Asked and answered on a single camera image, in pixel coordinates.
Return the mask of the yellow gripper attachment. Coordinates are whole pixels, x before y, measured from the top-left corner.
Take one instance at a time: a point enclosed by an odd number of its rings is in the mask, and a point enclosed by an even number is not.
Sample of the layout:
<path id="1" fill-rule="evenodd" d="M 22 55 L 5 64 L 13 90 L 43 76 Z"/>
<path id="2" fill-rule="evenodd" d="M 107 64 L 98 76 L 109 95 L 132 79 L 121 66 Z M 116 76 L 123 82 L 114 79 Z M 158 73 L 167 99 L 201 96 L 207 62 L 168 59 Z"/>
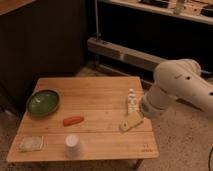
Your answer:
<path id="1" fill-rule="evenodd" d="M 127 132 L 143 122 L 143 116 L 135 111 L 131 112 L 119 125 L 122 132 Z"/>

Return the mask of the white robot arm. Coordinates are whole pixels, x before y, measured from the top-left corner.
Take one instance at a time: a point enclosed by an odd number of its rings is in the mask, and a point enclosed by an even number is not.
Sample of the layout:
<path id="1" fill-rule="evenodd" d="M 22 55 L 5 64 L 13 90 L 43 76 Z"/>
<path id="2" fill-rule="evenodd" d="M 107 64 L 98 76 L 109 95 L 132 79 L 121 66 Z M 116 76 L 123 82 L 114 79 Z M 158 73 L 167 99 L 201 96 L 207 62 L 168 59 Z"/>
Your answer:
<path id="1" fill-rule="evenodd" d="M 127 116 L 119 124 L 122 132 L 141 124 L 146 117 L 164 113 L 178 99 L 213 115 L 213 85 L 201 77 L 201 67 L 195 60 L 161 62 L 155 67 L 153 78 L 154 83 L 140 100 L 133 89 L 129 90 Z"/>

